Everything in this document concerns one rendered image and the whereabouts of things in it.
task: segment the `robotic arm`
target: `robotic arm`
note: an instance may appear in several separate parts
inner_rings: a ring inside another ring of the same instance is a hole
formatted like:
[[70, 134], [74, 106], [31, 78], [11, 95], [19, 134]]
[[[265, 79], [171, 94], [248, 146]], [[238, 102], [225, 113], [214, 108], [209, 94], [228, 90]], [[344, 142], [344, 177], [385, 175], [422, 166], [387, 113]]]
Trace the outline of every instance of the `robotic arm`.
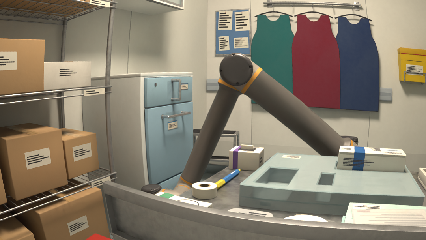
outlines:
[[320, 155], [337, 156], [340, 146], [356, 145], [342, 138], [296, 96], [243, 54], [226, 56], [220, 64], [219, 90], [174, 190], [180, 195], [199, 182], [219, 142], [238, 97], [245, 94], [282, 122]]

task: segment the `yellow box lid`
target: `yellow box lid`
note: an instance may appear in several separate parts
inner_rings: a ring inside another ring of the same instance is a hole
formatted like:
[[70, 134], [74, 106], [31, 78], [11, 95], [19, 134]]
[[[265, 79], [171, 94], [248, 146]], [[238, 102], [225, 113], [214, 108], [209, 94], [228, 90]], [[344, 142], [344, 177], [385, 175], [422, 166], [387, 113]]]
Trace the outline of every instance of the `yellow box lid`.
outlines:
[[423, 50], [423, 49], [400, 47], [400, 48], [398, 48], [398, 54], [400, 54], [400, 53], [426, 56], [426, 50]]

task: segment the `red object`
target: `red object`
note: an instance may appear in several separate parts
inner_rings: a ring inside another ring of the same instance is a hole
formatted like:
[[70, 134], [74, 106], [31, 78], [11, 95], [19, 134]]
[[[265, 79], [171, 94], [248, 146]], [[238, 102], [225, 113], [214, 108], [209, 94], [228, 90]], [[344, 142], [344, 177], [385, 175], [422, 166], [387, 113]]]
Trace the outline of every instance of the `red object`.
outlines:
[[89, 237], [86, 240], [111, 240], [111, 238], [104, 237], [104, 236], [101, 236], [99, 234], [93, 234], [91, 237]]
[[293, 94], [308, 107], [340, 108], [340, 58], [330, 18], [297, 16], [293, 39]]

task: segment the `white box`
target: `white box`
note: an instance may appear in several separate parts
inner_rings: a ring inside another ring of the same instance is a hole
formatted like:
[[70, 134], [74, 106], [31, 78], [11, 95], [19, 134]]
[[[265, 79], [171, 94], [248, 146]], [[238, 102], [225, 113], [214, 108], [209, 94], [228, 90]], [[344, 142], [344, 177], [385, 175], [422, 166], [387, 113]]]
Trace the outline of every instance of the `white box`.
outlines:
[[340, 146], [337, 169], [403, 173], [405, 159], [401, 149]]
[[419, 175], [417, 176], [419, 179], [419, 182], [423, 186], [423, 188], [426, 190], [426, 168], [419, 168]]
[[90, 87], [92, 62], [45, 62], [44, 90]]
[[264, 163], [264, 148], [254, 147], [253, 150], [241, 150], [235, 146], [229, 150], [229, 169], [255, 171]]
[[213, 204], [210, 203], [210, 202], [202, 202], [202, 201], [198, 201], [198, 200], [194, 200], [194, 199], [189, 199], [189, 198], [186, 198], [186, 197], [168, 194], [168, 193], [165, 193], [165, 192], [159, 192], [155, 195], [161, 196], [161, 197], [164, 197], [164, 198], [168, 198], [168, 199], [171, 199], [171, 200], [179, 201], [179, 202], [185, 202], [185, 203], [201, 206], [201, 207], [213, 208]]

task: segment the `clothes hanger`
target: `clothes hanger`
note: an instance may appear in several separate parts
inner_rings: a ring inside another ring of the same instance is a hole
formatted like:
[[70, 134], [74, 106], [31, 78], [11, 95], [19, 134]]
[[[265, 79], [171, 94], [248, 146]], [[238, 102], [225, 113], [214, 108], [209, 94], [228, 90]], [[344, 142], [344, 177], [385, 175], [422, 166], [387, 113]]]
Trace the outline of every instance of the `clothes hanger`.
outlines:
[[365, 18], [365, 19], [368, 19], [368, 20], [370, 20], [370, 22], [372, 22], [373, 20], [371, 20], [371, 19], [369, 19], [369, 18], [366, 18], [366, 17], [364, 17], [364, 16], [361, 16], [361, 15], [358, 15], [358, 14], [345, 14], [345, 15], [342, 15], [342, 16], [338, 16], [338, 17], [344, 17], [344, 16], [349, 16], [349, 15], [353, 15], [353, 16], [358, 16], [358, 17], [362, 17], [362, 18]]
[[304, 12], [304, 13], [299, 13], [298, 15], [302, 15], [302, 14], [306, 14], [306, 13], [319, 13], [319, 14], [322, 14], [322, 15], [325, 15], [325, 16], [329, 16], [329, 15], [327, 15], [327, 14], [324, 14], [324, 13], [321, 13], [321, 12], [314, 12], [314, 11], [311, 11], [311, 12]]
[[[261, 14], [254, 16], [254, 17], [257, 17], [259, 15], [263, 15], [263, 14], [267, 14], [267, 13], [270, 13], [270, 12], [264, 12], [264, 13], [261, 13]], [[288, 16], [292, 17], [290, 14], [287, 14], [287, 13], [283, 13], [283, 12], [277, 12], [277, 13], [281, 13], [281, 14], [288, 15]]]

